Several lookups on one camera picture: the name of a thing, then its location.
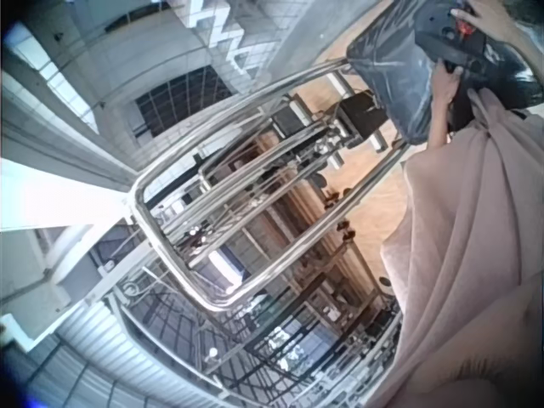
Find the hand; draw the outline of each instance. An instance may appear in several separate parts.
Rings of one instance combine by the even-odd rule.
[[[447,110],[451,101],[457,94],[461,81],[462,67],[457,66],[450,74],[444,66],[442,59],[434,67],[433,71],[433,108]]]
[[[451,15],[478,28],[491,38],[513,44],[523,34],[500,0],[467,0],[476,15],[454,8]]]

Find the window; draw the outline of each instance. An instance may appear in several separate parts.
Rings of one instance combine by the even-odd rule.
[[[136,99],[145,126],[153,137],[232,93],[210,66],[163,83]]]
[[[49,58],[37,39],[21,23],[16,23],[4,39],[4,44],[28,65],[39,71],[49,88],[72,112],[78,115],[96,133],[99,132],[93,111],[70,85],[59,68]]]

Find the white pillar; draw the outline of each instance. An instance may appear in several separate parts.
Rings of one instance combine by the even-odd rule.
[[[42,172],[13,161],[1,163],[0,230],[111,224],[126,213],[125,193]]]

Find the skylight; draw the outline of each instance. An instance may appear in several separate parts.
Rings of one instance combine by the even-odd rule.
[[[22,24],[16,23],[4,38],[4,44],[32,68],[48,83],[49,88],[64,102],[68,108],[78,115],[96,133],[99,132],[93,111],[76,90],[66,81],[59,68],[49,58],[43,47],[30,31]]]

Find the chrome handrail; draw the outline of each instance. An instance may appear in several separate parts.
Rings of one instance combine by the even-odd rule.
[[[328,72],[335,71],[347,64],[346,59],[335,59],[321,65],[314,66],[306,71],[286,77],[265,87],[256,93],[253,93],[245,99],[238,102],[231,108],[219,112],[210,118],[206,123],[195,127],[181,139],[181,141],[171,147],[164,155],[155,160],[134,183],[133,188],[128,194],[128,203],[132,209],[133,215],[140,228],[144,231],[150,244],[156,250],[163,263],[169,268],[173,276],[179,281],[188,296],[195,299],[205,309],[222,312],[232,309],[236,305],[244,302],[255,292],[265,287],[275,277],[280,275],[285,268],[292,265],[301,254],[305,253],[313,246],[338,220],[346,215],[353,207],[359,204],[360,200],[368,191],[385,176],[391,167],[402,157],[408,148],[407,144],[401,144],[392,150],[365,178],[363,178],[332,210],[327,212],[320,220],[294,241],[278,258],[274,259],[261,273],[251,276],[241,286],[237,287],[231,294],[217,295],[211,297],[206,293],[199,282],[194,277],[185,261],[176,253],[173,245],[168,241],[163,231],[151,216],[144,203],[145,188],[159,175],[172,166],[181,156],[188,154],[201,142],[212,137],[217,131],[221,130],[230,122],[243,116],[247,110],[255,109],[267,100],[283,94],[287,90],[299,86],[307,81],[321,77]],[[312,134],[319,128],[312,125]],[[187,214],[190,216],[206,213],[208,206],[216,207],[218,193],[214,190],[219,185],[214,186],[210,193],[204,195],[198,202],[194,202],[187,209],[184,215],[184,221],[189,222]],[[224,185],[221,185],[217,191],[225,192]],[[182,224],[182,229],[187,228],[187,224]]]

